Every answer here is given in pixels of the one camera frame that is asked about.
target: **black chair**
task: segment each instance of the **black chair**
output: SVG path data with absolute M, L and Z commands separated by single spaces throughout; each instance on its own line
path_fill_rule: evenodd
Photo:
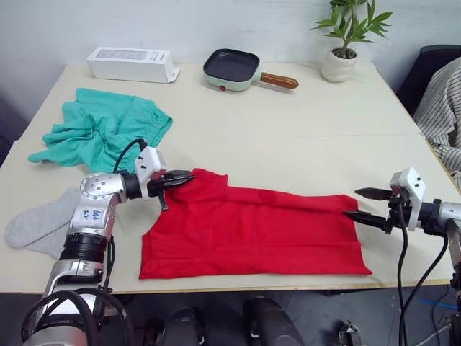
M 418 108 L 432 75 L 460 56 L 461 45 L 428 45 L 420 49 L 410 73 L 397 92 L 398 99 L 411 116 Z

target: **white pot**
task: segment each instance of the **white pot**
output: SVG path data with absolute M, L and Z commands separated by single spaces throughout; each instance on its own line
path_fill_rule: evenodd
M 330 50 L 328 57 L 322 63 L 322 76 L 328 81 L 345 81 L 354 70 L 356 62 L 357 54 L 353 59 L 343 59 L 335 56 Z

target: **potted plant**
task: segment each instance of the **potted plant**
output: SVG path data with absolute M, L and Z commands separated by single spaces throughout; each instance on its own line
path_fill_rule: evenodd
M 367 18 L 360 21 L 357 10 L 367 3 Z M 367 32 L 373 32 L 385 37 L 384 27 L 389 27 L 384 21 L 392 12 L 384 12 L 375 16 L 375 0 L 332 0 L 331 18 L 319 22 L 313 29 L 331 27 L 332 31 L 324 36 L 339 38 L 343 41 L 341 47 L 333 48 L 321 67 L 322 76 L 329 81 L 345 81 L 357 62 L 357 53 L 349 48 L 351 42 L 371 42 L 367 40 Z

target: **green cloth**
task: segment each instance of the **green cloth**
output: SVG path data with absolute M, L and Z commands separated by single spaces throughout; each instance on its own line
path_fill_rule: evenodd
M 93 172 L 112 172 L 122 150 L 136 138 L 156 147 L 172 119 L 153 101 L 136 96 L 77 89 L 76 101 L 63 105 L 64 124 L 44 135 L 48 150 L 29 156 L 31 162 L 54 161 L 61 166 L 85 163 Z M 134 171 L 139 154 L 133 146 L 119 169 Z

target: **robotic arm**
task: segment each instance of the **robotic arm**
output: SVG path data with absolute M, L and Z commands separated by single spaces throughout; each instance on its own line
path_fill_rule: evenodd
M 87 334 L 93 327 L 89 324 L 96 325 L 104 316 L 102 298 L 126 319 L 121 304 L 98 288 L 104 276 L 104 252 L 112 237 L 115 207 L 129 199 L 158 197 L 162 211 L 168 210 L 164 190 L 192 178 L 189 171 L 166 171 L 161 153 L 148 146 L 135 160 L 135 174 L 86 176 L 80 184 L 80 203 L 73 213 L 63 251 L 53 265 L 41 303 L 32 308 L 24 321 L 24 346 L 90 346 Z M 83 319 L 85 311 L 86 315 L 91 314 L 90 322 L 88 316 Z M 35 326 L 31 328 L 35 312 Z
M 378 227 L 386 234 L 390 234 L 393 227 L 407 226 L 410 231 L 414 231 L 416 227 L 421 227 L 426 234 L 443 236 L 448 239 L 452 265 L 455 269 L 450 285 L 457 291 L 458 307 L 457 314 L 452 315 L 451 318 L 450 346 L 460 346 L 461 204 L 442 202 L 438 199 L 434 200 L 433 203 L 423 202 L 426 185 L 414 168 L 395 173 L 390 180 L 390 187 L 391 190 L 366 187 L 355 191 L 369 199 L 388 200 L 390 210 L 387 218 L 374 216 L 363 211 L 346 211 L 344 213 L 350 219 L 368 226 Z M 403 220 L 399 215 L 399 209 L 403 211 Z

